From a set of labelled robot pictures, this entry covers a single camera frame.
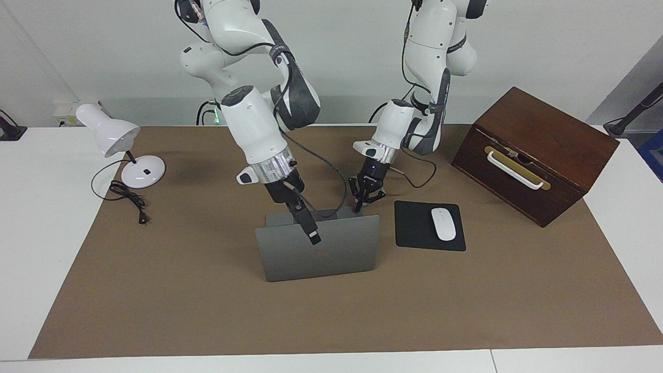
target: lamp shade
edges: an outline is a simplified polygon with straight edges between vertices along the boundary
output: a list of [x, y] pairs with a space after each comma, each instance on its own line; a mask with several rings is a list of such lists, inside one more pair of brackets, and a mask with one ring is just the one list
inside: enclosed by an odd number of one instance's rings
[[79, 106], [76, 110], [76, 117], [94, 131], [97, 145], [106, 158], [131, 150], [133, 140], [141, 130], [139, 126], [131, 122], [111, 119], [92, 104]]

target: white computer mouse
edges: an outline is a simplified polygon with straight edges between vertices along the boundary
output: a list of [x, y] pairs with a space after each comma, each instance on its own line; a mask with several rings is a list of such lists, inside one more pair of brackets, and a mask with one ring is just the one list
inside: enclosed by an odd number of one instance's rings
[[438, 238], [442, 241], [451, 241], [455, 238], [455, 224], [451, 212], [444, 207], [434, 208], [430, 211]]

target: wooden box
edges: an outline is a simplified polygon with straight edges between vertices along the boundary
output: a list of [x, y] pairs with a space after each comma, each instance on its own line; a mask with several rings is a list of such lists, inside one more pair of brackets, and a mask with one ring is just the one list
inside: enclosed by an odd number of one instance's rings
[[514, 87], [472, 126], [452, 165], [545, 227], [587, 194], [618, 144]]

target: white desk lamp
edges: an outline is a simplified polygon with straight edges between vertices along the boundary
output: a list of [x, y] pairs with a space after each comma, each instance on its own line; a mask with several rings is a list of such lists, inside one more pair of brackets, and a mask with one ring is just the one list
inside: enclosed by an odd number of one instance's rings
[[133, 140], [141, 130], [139, 126], [128, 121], [111, 119], [91, 104], [81, 105], [76, 110], [76, 117], [94, 131], [97, 144], [106, 158], [121, 152], [127, 153], [131, 162], [122, 170], [122, 183], [129, 188], [147, 188], [165, 174], [166, 164], [161, 158], [154, 155], [134, 158], [131, 154]]

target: brown mat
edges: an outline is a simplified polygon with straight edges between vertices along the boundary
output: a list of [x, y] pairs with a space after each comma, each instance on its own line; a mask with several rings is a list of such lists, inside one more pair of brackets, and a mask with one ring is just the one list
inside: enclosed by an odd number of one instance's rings
[[[104, 202], [30, 358], [383, 352], [663, 344], [663, 336], [584, 201], [539, 228], [450, 166], [468, 127], [447, 126], [434, 181], [389, 175], [375, 271], [267, 283], [254, 228], [284, 212], [240, 186], [242, 152], [221, 127], [146, 127], [134, 154], [160, 155], [144, 191], [149, 226], [128, 201]], [[373, 128], [308, 128], [303, 141], [355, 174], [352, 143]], [[292, 147], [318, 208], [342, 188]], [[415, 181], [429, 165], [400, 155]], [[460, 205], [466, 252], [398, 248], [395, 200]]]

